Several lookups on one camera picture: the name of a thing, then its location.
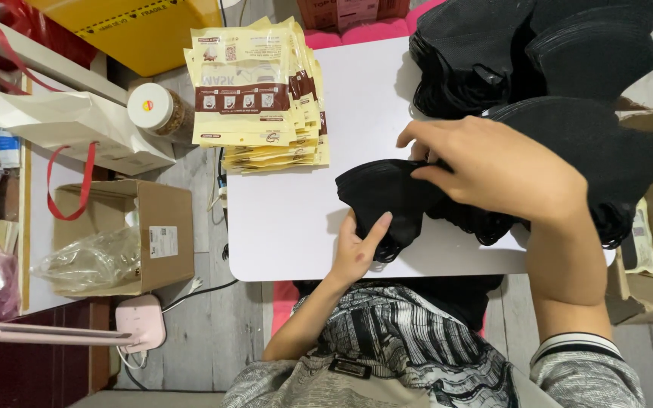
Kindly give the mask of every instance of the person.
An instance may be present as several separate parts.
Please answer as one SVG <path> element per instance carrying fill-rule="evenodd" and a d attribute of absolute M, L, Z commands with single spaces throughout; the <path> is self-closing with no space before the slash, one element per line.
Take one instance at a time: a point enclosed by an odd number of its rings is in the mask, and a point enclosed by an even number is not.
<path fill-rule="evenodd" d="M 606 261 L 585 179 L 541 144 L 488 119 L 413 121 L 397 145 L 412 140 L 412 157 L 430 152 L 454 170 L 425 166 L 413 178 L 457 202 L 531 222 L 525 265 L 541 343 L 529 376 L 469 327 L 476 313 L 459 311 L 475 304 L 442 298 L 452 308 L 440 307 L 409 285 L 360 281 L 392 216 L 361 240 L 350 211 L 331 270 L 297 303 L 262 361 L 236 376 L 222 406 L 645 406 L 636 372 L 611 340 Z M 476 303 L 481 319 L 484 303 Z"/>

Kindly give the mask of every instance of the striped sleeve cuff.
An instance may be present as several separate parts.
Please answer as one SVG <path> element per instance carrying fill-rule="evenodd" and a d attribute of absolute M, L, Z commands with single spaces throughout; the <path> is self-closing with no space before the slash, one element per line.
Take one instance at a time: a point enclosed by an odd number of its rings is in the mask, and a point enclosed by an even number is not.
<path fill-rule="evenodd" d="M 591 333 L 568 332 L 551 336 L 543 341 L 531 358 L 531 366 L 545 356 L 563 351 L 587 351 L 624 361 L 619 349 L 611 340 Z"/>

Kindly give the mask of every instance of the yellow box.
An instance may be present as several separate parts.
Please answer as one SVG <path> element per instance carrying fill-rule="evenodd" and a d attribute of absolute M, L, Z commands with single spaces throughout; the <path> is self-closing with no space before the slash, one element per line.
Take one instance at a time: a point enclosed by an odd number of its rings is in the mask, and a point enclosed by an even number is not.
<path fill-rule="evenodd" d="M 185 64 L 191 28 L 221 27 L 218 0 L 27 0 L 140 76 Z"/>

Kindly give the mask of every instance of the fingernail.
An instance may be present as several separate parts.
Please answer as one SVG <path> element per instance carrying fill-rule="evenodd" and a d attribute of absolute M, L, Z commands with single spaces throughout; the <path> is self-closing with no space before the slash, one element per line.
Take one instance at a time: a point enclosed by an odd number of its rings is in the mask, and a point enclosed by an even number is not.
<path fill-rule="evenodd" d="M 390 211 L 387 211 L 378 220 L 376 220 L 376 223 L 383 227 L 389 227 L 390 222 L 392 222 L 392 213 Z"/>

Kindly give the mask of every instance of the pink desk lamp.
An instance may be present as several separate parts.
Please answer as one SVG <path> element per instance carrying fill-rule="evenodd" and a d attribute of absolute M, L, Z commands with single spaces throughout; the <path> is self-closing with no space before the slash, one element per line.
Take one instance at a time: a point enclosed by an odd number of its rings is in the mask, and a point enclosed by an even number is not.
<path fill-rule="evenodd" d="M 0 342 L 119 346 L 126 353 L 160 347 L 166 325 L 158 298 L 144 295 L 124 301 L 115 309 L 117 331 L 52 328 L 50 326 L 0 323 Z"/>

